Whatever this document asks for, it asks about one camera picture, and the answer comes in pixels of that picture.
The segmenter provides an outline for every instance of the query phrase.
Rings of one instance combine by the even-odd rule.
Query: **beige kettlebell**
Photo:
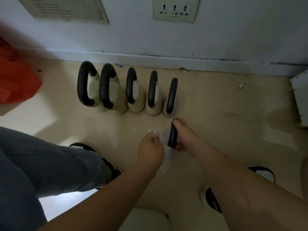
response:
[[[136,70],[131,67],[127,72],[126,99],[128,107],[133,112],[140,112],[145,106],[145,91],[139,85]]]
[[[99,83],[100,76],[94,65],[89,61],[81,63],[77,80],[78,98],[83,105],[97,108],[98,111],[104,112],[106,109],[99,100]]]
[[[120,85],[119,77],[114,67],[106,63],[100,75],[99,99],[102,105],[115,114],[127,110],[125,89]]]
[[[163,108],[163,94],[158,86],[157,71],[153,70],[150,77],[149,92],[145,110],[149,115],[157,115]]]

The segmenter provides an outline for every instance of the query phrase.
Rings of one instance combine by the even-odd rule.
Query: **forearm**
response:
[[[200,141],[195,154],[231,230],[308,230],[305,201]]]
[[[155,173],[137,164],[39,231],[118,230]]]

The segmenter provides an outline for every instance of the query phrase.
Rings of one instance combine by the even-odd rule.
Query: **electrical outlet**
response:
[[[194,22],[199,0],[153,0],[153,19]]]

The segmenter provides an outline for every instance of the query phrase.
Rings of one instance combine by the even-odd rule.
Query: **air vent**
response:
[[[101,0],[18,0],[39,20],[86,21],[107,24]]]

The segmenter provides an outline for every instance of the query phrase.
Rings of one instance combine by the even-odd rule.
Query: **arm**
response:
[[[138,148],[138,162],[98,192],[48,222],[38,231],[118,230],[164,159],[159,138],[148,133]]]
[[[178,150],[196,157],[230,230],[308,230],[308,205],[287,190],[243,167],[174,120]]]

